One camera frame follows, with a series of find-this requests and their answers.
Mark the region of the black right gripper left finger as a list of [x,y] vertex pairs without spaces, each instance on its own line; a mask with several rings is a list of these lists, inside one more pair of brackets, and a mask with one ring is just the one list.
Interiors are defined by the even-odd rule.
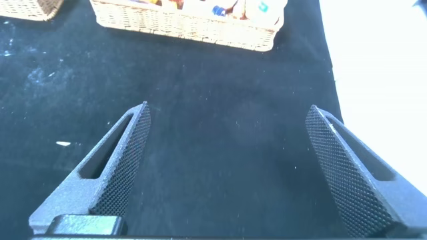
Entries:
[[148,102],[127,110],[29,217],[36,235],[60,215],[125,215],[151,126]]

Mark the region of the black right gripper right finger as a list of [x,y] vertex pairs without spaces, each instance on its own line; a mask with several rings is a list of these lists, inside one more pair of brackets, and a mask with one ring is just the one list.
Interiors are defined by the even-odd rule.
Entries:
[[331,113],[312,105],[306,129],[353,238],[426,238],[426,196]]

